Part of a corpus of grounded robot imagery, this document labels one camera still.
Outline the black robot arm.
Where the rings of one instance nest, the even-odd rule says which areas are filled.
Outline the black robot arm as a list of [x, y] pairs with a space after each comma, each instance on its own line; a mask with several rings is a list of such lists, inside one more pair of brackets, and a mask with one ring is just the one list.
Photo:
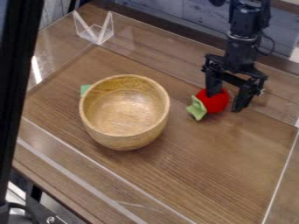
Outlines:
[[271, 0], [261, 6], [230, 0], [227, 48], [223, 56], [207, 53], [202, 71], [206, 74], [206, 92], [211, 98], [221, 93], [223, 82], [239, 88], [233, 103], [233, 112], [241, 112], [254, 97], [263, 94], [267, 75], [255, 67], [262, 38], [271, 18]]

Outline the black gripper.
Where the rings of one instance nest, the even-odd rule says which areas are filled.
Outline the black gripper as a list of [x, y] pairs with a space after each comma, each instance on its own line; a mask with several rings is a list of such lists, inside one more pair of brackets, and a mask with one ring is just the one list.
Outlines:
[[227, 48], [223, 55], [207, 53], [202, 71], [206, 74], [207, 96], [222, 92], [227, 82], [239, 88], [233, 103], [233, 112], [241, 112], [249, 106], [255, 95], [263, 94], [267, 75], [257, 69], [261, 34], [242, 37], [229, 33]]

